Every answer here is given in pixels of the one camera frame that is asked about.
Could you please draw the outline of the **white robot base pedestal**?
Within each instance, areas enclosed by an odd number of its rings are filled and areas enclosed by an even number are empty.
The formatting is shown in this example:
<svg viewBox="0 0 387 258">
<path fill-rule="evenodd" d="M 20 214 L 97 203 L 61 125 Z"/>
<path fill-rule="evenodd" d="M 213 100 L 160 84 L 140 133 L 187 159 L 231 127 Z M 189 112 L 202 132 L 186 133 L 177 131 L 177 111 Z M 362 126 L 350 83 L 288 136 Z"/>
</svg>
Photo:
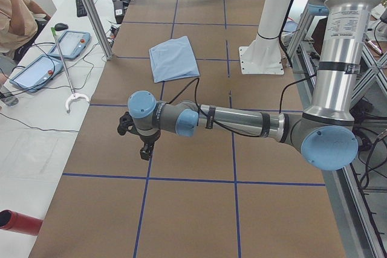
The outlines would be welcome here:
<svg viewBox="0 0 387 258">
<path fill-rule="evenodd" d="M 283 75 L 279 41 L 292 0 L 265 0 L 255 40 L 239 47 L 243 74 Z"/>
</svg>

